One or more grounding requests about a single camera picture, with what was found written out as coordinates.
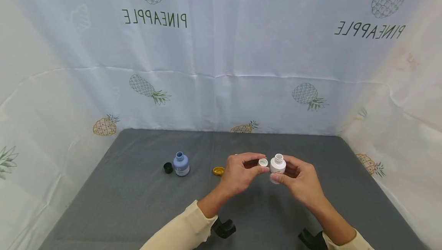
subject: gray mat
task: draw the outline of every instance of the gray mat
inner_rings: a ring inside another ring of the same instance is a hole
[[[163,171],[177,151],[189,157],[186,177]],[[339,137],[160,130],[122,131],[40,249],[138,250],[219,183],[212,168],[248,151],[269,158],[294,155],[314,164],[331,203],[376,250],[425,249]],[[268,174],[257,177],[219,215],[233,220],[236,233],[228,239],[212,234],[198,249],[306,249],[297,238],[300,231],[321,230]]]

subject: fabric backdrop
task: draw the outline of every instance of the fabric backdrop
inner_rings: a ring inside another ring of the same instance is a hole
[[[441,1],[0,0],[0,249],[125,128],[341,135],[439,249]]]

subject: light blue bottle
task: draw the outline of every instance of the light blue bottle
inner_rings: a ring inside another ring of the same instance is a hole
[[[187,159],[187,156],[181,151],[176,153],[175,159],[173,160],[173,167],[178,176],[186,176],[191,170],[189,159]]]

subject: small white bottle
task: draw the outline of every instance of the small white bottle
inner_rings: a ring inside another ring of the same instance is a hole
[[[271,173],[284,173],[285,172],[285,161],[284,161],[284,156],[282,156],[282,154],[276,154],[275,157],[273,157],[270,160],[270,172]],[[279,184],[276,181],[273,181],[270,179],[270,181],[272,181],[272,183],[274,184]]]

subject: right hand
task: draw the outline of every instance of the right hand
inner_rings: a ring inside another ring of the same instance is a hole
[[[294,198],[310,210],[327,203],[315,167],[293,156],[283,156],[287,164],[285,173],[273,173],[271,179],[284,184]]]

